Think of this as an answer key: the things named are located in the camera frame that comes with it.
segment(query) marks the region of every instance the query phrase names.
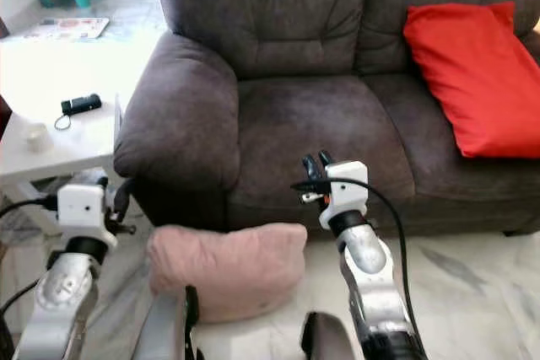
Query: sofa armrest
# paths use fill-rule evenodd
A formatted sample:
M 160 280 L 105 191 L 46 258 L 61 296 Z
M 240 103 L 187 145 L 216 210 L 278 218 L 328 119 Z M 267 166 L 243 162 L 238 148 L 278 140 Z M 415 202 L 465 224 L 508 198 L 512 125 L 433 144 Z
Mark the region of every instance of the sofa armrest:
M 231 187 L 240 167 L 237 88 L 216 52 L 164 34 L 127 106 L 115 171 L 176 189 Z
M 540 67 L 540 33 L 531 31 L 529 34 L 521 38 L 521 42 L 531 53 L 532 58 Z

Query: cable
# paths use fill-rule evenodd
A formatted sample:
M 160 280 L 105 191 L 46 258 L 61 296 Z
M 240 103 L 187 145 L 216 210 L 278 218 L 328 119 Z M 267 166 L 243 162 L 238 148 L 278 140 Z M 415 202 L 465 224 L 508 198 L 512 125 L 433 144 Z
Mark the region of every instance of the cable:
M 58 125 L 58 122 L 64 118 L 64 117 L 67 117 L 67 125 L 66 126 L 59 126 Z M 71 126 L 71 116 L 68 116 L 67 114 L 64 114 L 63 116 L 59 116 L 55 121 L 54 121 L 54 127 L 58 130 L 58 131 L 63 131 L 63 130 L 67 130 L 69 127 Z
M 0 218 L 6 215 L 8 212 L 13 211 L 16 208 L 23 207 L 23 206 L 29 206 L 29 205 L 39 205 L 43 206 L 47 210 L 56 211 L 58 209 L 58 198 L 53 195 L 48 195 L 42 198 L 35 198 L 34 200 L 25 200 L 25 201 L 19 201 L 15 202 L 7 207 L 5 207 L 3 210 L 0 210 Z M 11 334 L 9 333 L 8 324 L 6 324 L 6 320 L 4 319 L 4 314 L 6 311 L 13 305 L 15 301 L 17 301 L 19 298 L 21 298 L 23 295 L 25 295 L 28 291 L 30 291 L 32 288 L 34 288 L 38 281 L 40 279 L 38 278 L 22 290 L 18 291 L 16 294 L 14 294 L 6 303 L 0 308 L 0 360 L 4 360 L 4 358 L 10 359 L 13 356 L 14 353 L 14 342 L 11 337 Z
M 368 191 L 371 191 L 373 194 L 379 197 L 379 199 L 390 210 L 391 215 L 394 219 L 394 222 L 396 223 L 397 234 L 399 236 L 399 248 L 400 248 L 401 256 L 402 256 L 401 262 L 402 262 L 403 290 L 405 294 L 405 305 L 407 306 L 407 311 L 409 312 L 411 324 L 413 326 L 414 333 L 416 334 L 416 337 L 418 339 L 418 343 L 419 343 L 418 345 L 420 346 L 420 350 L 426 356 L 424 344 L 422 343 L 422 338 L 420 337 L 420 334 L 419 334 L 419 328 L 416 324 L 416 319 L 414 318 L 413 303 L 411 302 L 411 295 L 410 295 L 409 287 L 408 287 L 407 245 L 405 244 L 405 231 L 403 230 L 402 220 L 400 219 L 399 214 L 396 211 L 396 208 L 375 187 L 373 187 L 372 185 L 368 185 L 367 183 L 364 183 L 363 181 L 360 181 L 360 180 L 345 179 L 345 178 L 340 178 L 340 177 L 327 177 L 325 179 L 302 181 L 300 183 L 292 185 L 291 187 L 293 189 L 299 190 L 301 188 L 306 188 L 307 186 L 330 185 L 331 183 L 336 183 L 336 182 L 349 183 L 351 185 L 359 185 L 361 187 L 364 187 L 365 189 L 367 189 Z
M 30 283 L 28 286 L 23 288 L 22 290 L 16 292 L 6 303 L 0 308 L 0 316 L 4 316 L 5 313 L 8 311 L 9 307 L 13 305 L 15 301 L 17 301 L 19 298 L 21 298 L 23 295 L 25 295 L 28 291 L 30 291 L 32 288 L 37 286 L 37 283 L 40 279 L 34 280 L 32 283 Z
M 49 211 L 56 211 L 58 209 L 58 198 L 50 194 L 42 198 L 35 198 L 34 200 L 14 202 L 13 204 L 5 207 L 3 210 L 0 210 L 0 218 L 6 215 L 8 212 L 13 211 L 15 208 L 30 205 L 43 206 Z
M 40 204 L 41 199 L 36 198 L 34 200 L 25 200 L 25 201 L 19 201 L 11 204 L 10 206 L 5 207 L 2 211 L 0 211 L 0 218 L 6 215 L 8 212 L 13 211 L 15 208 L 19 208 L 22 206 L 29 206 L 32 204 Z

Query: tile floor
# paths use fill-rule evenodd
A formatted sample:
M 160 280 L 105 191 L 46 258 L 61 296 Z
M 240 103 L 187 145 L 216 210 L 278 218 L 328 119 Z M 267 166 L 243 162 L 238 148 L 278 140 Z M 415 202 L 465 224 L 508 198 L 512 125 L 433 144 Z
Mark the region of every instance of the tile floor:
M 35 18 L 87 15 L 111 17 L 102 42 L 157 38 L 165 29 L 157 0 L 94 0 L 84 11 L 40 10 Z M 24 39 L 13 35 L 8 41 Z M 129 359 L 148 310 L 144 246 L 149 228 L 145 218 L 132 221 L 139 225 L 138 235 L 122 237 L 105 263 L 84 359 Z M 29 224 L 22 220 L 20 226 Z M 54 243 L 34 235 L 10 247 L 2 262 L 2 302 L 43 272 Z M 396 241 L 390 246 L 396 254 Z M 408 247 L 413 305 L 431 360 L 540 359 L 540 234 L 411 238 Z M 254 320 L 199 327 L 197 341 L 208 360 L 300 360 L 301 326 L 313 309 L 339 316 L 353 336 L 333 242 L 311 243 L 305 255 L 305 278 L 281 309 Z M 31 305 L 29 295 L 8 313 L 14 332 L 21 331 Z

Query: magazine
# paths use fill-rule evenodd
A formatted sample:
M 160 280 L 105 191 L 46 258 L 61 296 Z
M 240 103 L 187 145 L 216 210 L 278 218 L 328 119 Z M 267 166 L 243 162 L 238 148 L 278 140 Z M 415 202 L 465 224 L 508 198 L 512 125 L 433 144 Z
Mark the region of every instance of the magazine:
M 29 39 L 81 40 L 101 35 L 109 19 L 88 17 L 80 19 L 43 19 L 25 35 Z

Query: white side table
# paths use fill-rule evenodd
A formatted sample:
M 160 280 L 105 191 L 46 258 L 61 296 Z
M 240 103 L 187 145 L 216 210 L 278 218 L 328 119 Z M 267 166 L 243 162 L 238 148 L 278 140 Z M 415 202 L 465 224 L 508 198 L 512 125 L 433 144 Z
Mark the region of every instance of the white side table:
M 113 184 L 116 101 L 127 105 L 156 37 L 130 44 L 7 43 L 0 52 L 0 89 L 13 114 L 0 141 L 0 187 L 11 201 L 36 198 L 32 180 L 102 167 Z M 72 116 L 65 131 L 54 128 L 60 102 L 97 93 L 102 107 Z M 24 139 L 32 122 L 47 126 L 53 145 L 33 153 Z M 45 234 L 56 234 L 54 214 L 24 207 Z

